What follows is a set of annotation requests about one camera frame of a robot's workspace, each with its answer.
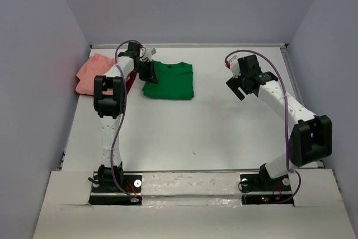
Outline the green t shirt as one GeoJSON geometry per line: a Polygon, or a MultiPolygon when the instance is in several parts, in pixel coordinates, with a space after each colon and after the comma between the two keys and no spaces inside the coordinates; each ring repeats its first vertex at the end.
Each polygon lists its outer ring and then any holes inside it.
{"type": "Polygon", "coordinates": [[[194,71],[192,64],[154,62],[158,83],[146,82],[143,95],[160,100],[191,100],[194,98],[194,71]]]}

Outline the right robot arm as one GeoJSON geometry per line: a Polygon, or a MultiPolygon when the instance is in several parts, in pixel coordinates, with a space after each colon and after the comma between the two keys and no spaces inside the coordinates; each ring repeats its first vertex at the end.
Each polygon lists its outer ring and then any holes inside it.
{"type": "Polygon", "coordinates": [[[241,58],[235,52],[225,57],[225,66],[232,72],[226,84],[240,100],[255,95],[284,121],[285,152],[261,165],[258,174],[248,180],[249,185],[270,190],[287,174],[332,154],[332,121],[308,110],[289,94],[276,67],[263,72],[260,53],[248,53],[241,58]]]}

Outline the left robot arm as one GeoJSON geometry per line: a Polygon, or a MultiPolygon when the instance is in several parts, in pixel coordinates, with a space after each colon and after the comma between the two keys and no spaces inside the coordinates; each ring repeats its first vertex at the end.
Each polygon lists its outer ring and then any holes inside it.
{"type": "Polygon", "coordinates": [[[157,83],[153,55],[155,48],[146,48],[136,40],[125,42],[128,47],[114,55],[114,64],[103,75],[96,75],[93,85],[93,107],[100,118],[102,131],[101,163],[97,174],[90,180],[95,185],[120,191],[123,189],[123,161],[119,150],[119,131],[126,114],[130,84],[139,77],[144,82],[157,83]]]}

